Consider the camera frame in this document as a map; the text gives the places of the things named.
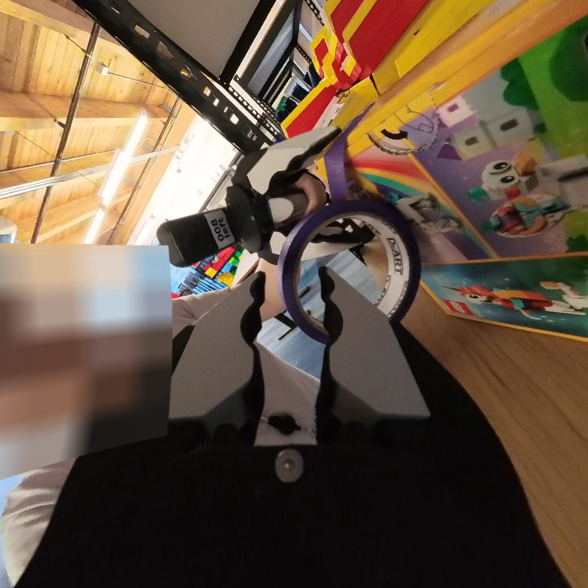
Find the ceiling tube light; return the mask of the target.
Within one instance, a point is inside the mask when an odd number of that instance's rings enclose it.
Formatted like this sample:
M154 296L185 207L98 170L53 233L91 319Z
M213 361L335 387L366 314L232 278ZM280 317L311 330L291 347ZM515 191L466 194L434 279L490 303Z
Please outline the ceiling tube light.
M88 228L86 236L84 238L83 244L90 245L95 243L96 239L98 239L100 229L106 217L106 210L103 206L96 211L92 222Z
M100 197L101 205L108 207L123 179L127 167L129 166L133 155L143 137L143 133L149 122L149 117L146 111L141 111L135 125L133 126L128 140L122 149L117 149L113 160L107 170L105 178L99 188L98 196Z

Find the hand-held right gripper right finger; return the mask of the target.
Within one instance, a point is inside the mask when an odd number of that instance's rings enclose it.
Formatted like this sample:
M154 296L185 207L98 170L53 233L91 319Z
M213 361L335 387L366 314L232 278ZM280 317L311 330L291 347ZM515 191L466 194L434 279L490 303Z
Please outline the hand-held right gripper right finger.
M319 270L327 344L316 400L316 440L349 424L368 436L391 420L423 421L428 408L387 316L332 269Z

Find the white shelf board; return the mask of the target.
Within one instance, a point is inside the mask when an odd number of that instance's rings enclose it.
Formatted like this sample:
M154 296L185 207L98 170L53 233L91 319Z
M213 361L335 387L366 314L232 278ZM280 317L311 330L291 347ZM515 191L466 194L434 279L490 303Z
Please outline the white shelf board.
M130 1L217 81L236 73L275 1Z

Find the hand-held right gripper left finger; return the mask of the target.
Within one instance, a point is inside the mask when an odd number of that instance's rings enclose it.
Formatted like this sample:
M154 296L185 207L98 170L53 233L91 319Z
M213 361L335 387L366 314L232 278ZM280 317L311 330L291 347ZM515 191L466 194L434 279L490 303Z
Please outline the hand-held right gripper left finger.
M254 340L265 281L263 273L251 275L172 341L169 420L197 424L207 441L234 430L254 445L264 402Z

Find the purple masking tape roll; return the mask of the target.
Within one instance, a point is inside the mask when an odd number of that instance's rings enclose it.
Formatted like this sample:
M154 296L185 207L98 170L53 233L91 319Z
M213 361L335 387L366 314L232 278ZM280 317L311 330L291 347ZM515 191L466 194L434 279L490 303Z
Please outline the purple masking tape roll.
M282 300L292 320L306 335L327 345L330 337L304 311L295 286L295 271L312 237L325 225L344 217L360 220L378 236L387 255L385 289L376 307L390 322L402 320L413 304L422 276L419 247L407 221L393 206L370 199L347 200L344 163L348 136L371 107L352 119L325 154L325 171L331 203L302 219L290 232L277 263Z

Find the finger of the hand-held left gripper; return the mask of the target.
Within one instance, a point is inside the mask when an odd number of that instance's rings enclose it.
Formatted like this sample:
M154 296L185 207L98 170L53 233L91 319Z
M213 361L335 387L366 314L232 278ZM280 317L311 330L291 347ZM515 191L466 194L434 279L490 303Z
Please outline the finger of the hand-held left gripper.
M268 148L259 161L247 173L247 180L253 190L266 194L271 183L285 182L298 172L296 163L303 154L302 148Z
M323 153L342 133L340 127L324 127L276 143L266 151L269 169L303 169Z

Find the yellow unicorn toy box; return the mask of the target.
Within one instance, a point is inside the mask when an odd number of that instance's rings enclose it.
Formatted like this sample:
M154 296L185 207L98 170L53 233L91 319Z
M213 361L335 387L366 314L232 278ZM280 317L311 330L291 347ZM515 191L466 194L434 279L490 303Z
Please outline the yellow unicorn toy box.
M350 192L447 313L587 340L587 1L448 1L371 76Z

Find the black slotted rack beam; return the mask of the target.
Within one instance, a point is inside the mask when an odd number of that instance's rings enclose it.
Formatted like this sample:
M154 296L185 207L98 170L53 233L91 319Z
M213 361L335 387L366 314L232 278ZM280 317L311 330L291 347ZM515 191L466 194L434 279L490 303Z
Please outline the black slotted rack beam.
M164 37L130 1L74 1L132 56L241 152L283 138L270 107L245 89L217 79Z

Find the colourful brick display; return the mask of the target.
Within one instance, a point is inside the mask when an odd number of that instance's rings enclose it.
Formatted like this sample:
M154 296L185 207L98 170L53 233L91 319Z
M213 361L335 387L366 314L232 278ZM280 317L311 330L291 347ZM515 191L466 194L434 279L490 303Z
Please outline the colourful brick display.
M229 246L195 263L192 268L212 288L228 288L233 284L242 254L242 247Z

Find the silver ceiling pipe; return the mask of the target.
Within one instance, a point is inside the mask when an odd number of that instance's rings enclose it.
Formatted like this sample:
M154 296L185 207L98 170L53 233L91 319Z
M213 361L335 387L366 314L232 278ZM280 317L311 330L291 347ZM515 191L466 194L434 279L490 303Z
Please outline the silver ceiling pipe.
M158 151L153 151L149 153L145 153L143 155L138 155L133 157L132 159L128 160L127 169L132 168L138 164L143 162L150 161L151 159L158 158L161 155L165 155L167 153L175 154L181 148L181 145L175 145L170 148L162 148ZM93 183L93 179L99 176L104 176L107 172L110 171L112 165L111 164L104 164L98 166L92 166L90 168L83 169L81 171L70 171L69 173L61 173L56 176L51 176L48 178L43 178L39 180L34 180L30 182L20 183L18 185L12 185L8 187L1 188L1 200L6 200L9 198L14 198L20 195L25 195L30 192L35 192L37 190L44 190L48 187L53 187L56 185L60 185L63 183L67 183L73 180L82 180L82 181L89 181Z

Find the black rack frame post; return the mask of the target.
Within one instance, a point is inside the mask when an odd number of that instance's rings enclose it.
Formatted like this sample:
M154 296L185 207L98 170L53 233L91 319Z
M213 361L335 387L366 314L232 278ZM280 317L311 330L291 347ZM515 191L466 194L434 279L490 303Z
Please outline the black rack frame post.
M236 82L266 94L297 50L303 6L303 1L257 1L219 84L228 89Z

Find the dark ceiling rod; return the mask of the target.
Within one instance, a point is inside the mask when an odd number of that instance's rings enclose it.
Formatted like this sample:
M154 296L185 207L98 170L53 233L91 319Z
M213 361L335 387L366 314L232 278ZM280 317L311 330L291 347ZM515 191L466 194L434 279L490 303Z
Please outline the dark ceiling rod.
M93 25L92 25L92 30L91 30L91 33L89 36L88 44L87 44L86 48L84 49L84 57L83 57L81 67L79 70L79 74L77 77L77 83L75 85L74 92L73 92L71 100L70 100L70 106L68 108L68 113L67 113L65 122L63 124L61 124L62 135L61 135L60 142L58 144L54 163L51 167L51 172L49 175L49 183L45 188L45 192L44 192L42 201L40 203L40 209L38 212L38 216L36 217L35 225L34 225L33 232L31 235L31 240L30 240L31 244L37 243L39 235L40 235L40 229L42 227L43 220L45 218L45 214L48 209L48 204L51 199L52 191L53 191L53 188L55 185L54 178L58 176L59 170L60 170L62 163L63 163L65 148L68 144L71 129L72 129L75 117L77 115L77 110L79 108L79 104L82 99L82 92L84 90L84 86L85 86L86 78L88 76L92 57L93 57L94 51L96 49L96 45L97 45L98 38L99 38L99 33L100 33L100 25L97 21L94 21Z

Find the person's left hand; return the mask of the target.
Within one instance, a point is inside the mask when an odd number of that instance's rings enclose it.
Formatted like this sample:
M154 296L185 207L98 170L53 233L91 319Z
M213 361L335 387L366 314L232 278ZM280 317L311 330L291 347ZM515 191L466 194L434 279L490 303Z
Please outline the person's left hand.
M306 199L306 207L293 218L300 220L309 216L327 204L328 195L323 181L310 172L304 172L293 185L296 194L303 194Z

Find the stack of red yellow boxes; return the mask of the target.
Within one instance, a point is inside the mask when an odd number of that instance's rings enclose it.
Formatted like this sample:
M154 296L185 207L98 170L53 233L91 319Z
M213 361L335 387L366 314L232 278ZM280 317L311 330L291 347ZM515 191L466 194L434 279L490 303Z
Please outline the stack of red yellow boxes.
M311 42L318 84L282 122L287 138L351 119L494 1L327 1Z

